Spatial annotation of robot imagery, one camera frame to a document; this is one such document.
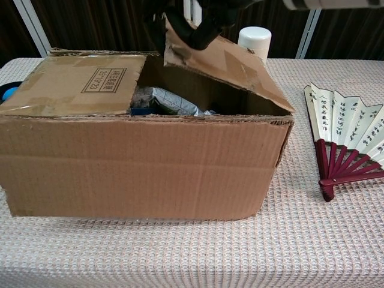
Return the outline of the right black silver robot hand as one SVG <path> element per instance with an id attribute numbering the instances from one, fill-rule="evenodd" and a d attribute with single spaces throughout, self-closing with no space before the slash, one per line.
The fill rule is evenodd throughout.
<path id="1" fill-rule="evenodd" d="M 146 30 L 156 50 L 163 55 L 166 48 L 166 16 L 177 36 L 190 48 L 204 50 L 225 28 L 232 27 L 238 12 L 256 1 L 199 1 L 208 15 L 198 27 L 192 28 L 186 18 L 171 6 L 170 1 L 143 1 L 142 17 Z"/>

